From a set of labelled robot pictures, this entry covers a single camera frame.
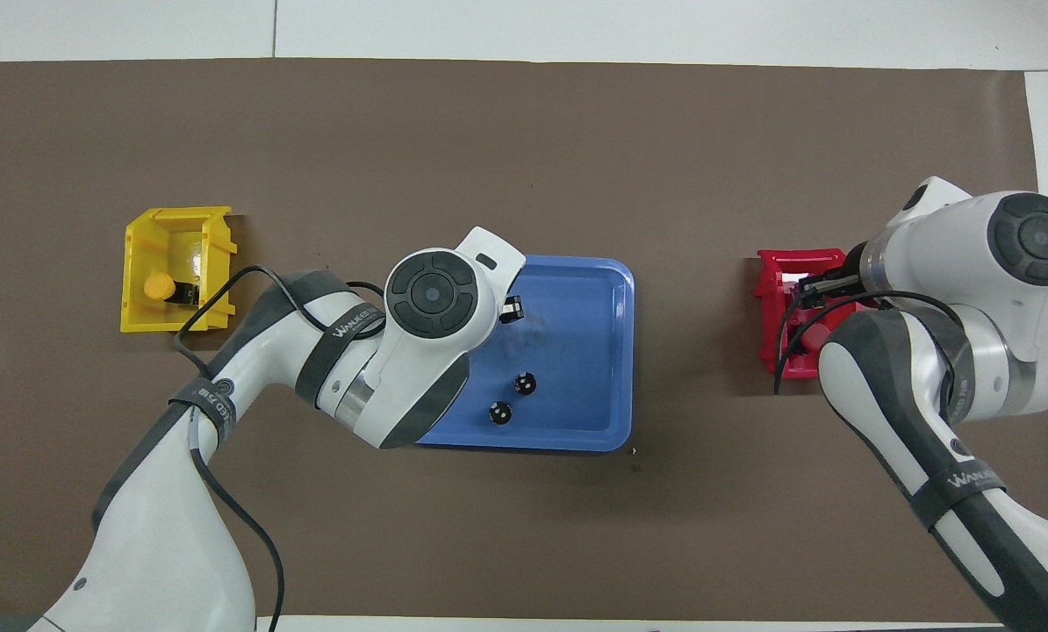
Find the yellow push button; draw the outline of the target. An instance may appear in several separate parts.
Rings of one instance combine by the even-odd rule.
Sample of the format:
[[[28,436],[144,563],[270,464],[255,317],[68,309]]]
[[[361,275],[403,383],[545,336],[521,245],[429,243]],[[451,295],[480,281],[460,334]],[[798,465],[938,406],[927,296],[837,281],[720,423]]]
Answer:
[[[199,305],[197,284],[175,280],[169,273],[154,271],[147,276],[141,285],[147,299],[172,305]]]

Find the yellow plastic storage bin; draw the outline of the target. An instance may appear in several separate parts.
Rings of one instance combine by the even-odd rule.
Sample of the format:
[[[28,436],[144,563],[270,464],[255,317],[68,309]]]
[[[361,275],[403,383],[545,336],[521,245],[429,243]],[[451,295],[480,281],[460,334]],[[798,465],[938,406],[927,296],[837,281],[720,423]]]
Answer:
[[[231,275],[238,252],[227,224],[228,205],[151,208],[126,227],[121,296],[124,333],[176,332],[208,303]],[[150,273],[169,273],[197,284],[199,305],[172,305],[141,291]]]

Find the blue plastic tray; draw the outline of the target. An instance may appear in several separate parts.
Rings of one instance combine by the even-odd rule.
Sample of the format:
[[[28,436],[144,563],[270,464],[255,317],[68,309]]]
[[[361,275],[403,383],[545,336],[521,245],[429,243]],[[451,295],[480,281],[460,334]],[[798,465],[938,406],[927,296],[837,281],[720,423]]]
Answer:
[[[424,446],[611,452],[631,435],[634,277],[606,257],[529,255],[516,277],[524,319],[499,324],[470,353],[470,380]],[[532,395],[517,373],[537,377]],[[512,405],[499,427],[493,401]]]

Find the red plastic storage bin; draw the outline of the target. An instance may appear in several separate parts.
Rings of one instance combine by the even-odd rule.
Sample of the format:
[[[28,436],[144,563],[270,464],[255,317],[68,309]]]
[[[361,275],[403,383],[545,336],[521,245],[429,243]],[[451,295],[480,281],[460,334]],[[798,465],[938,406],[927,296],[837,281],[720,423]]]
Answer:
[[[835,269],[844,264],[846,254],[838,248],[818,249],[759,249],[762,267],[757,278],[754,296],[759,299],[762,319],[762,340],[759,357],[766,371],[773,373],[780,353],[794,336],[796,329],[817,311],[796,311],[793,309],[786,321],[782,320],[794,299],[793,285],[801,277],[817,276],[826,269]],[[854,312],[866,311],[861,304],[840,305],[840,308],[822,315],[817,323],[836,331],[842,320]],[[804,380],[818,377],[820,351],[813,355],[789,355],[782,370],[782,379]]]

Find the brown paper table mat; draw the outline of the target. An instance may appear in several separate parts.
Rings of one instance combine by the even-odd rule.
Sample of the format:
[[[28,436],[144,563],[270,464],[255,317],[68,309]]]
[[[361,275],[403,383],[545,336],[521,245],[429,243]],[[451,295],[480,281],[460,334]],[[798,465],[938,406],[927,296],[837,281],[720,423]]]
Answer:
[[[192,367],[123,334],[126,225],[230,205],[239,253],[380,284],[483,226],[634,275],[609,455],[372,449],[274,385],[212,471],[287,614],[991,622],[810,383],[757,356],[760,248],[849,248],[925,177],[1038,190],[1024,77],[496,61],[0,63],[0,612],[72,583]]]

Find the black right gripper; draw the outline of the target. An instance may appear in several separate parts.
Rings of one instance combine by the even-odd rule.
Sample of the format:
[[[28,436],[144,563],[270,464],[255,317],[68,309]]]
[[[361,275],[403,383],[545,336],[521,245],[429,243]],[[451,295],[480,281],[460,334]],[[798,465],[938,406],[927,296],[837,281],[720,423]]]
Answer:
[[[849,269],[826,269],[820,277],[801,277],[793,285],[793,308],[796,311],[820,311],[838,300],[866,292],[858,273]]]

